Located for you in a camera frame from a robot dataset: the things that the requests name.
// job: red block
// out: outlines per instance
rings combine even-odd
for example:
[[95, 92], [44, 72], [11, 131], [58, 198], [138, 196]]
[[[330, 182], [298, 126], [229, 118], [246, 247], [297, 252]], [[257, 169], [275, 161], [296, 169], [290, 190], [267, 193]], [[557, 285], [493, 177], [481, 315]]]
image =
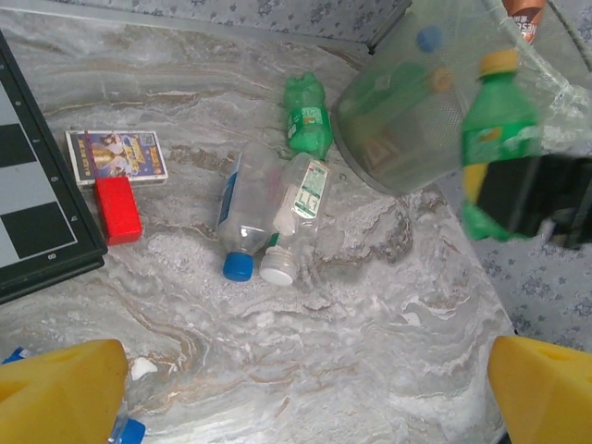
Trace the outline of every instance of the red block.
[[94, 184], [103, 218], [107, 245], [135, 242], [142, 235], [142, 222], [128, 178], [97, 179]]

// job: green soda bottle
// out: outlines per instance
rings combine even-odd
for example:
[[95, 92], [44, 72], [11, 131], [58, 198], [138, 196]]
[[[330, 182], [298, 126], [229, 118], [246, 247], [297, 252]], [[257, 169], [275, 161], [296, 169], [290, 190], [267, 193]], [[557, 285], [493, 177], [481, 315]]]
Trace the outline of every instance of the green soda bottle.
[[540, 155], [541, 152], [538, 112], [514, 83], [518, 57], [516, 51], [508, 50], [486, 55], [481, 60], [481, 90], [462, 123], [466, 197], [462, 222], [464, 229], [476, 240], [491, 237], [507, 241], [517, 236], [476, 206], [487, 164]]
[[333, 142], [325, 88], [315, 74], [286, 81], [284, 106], [288, 110], [288, 145], [295, 153], [308, 153], [325, 160]]

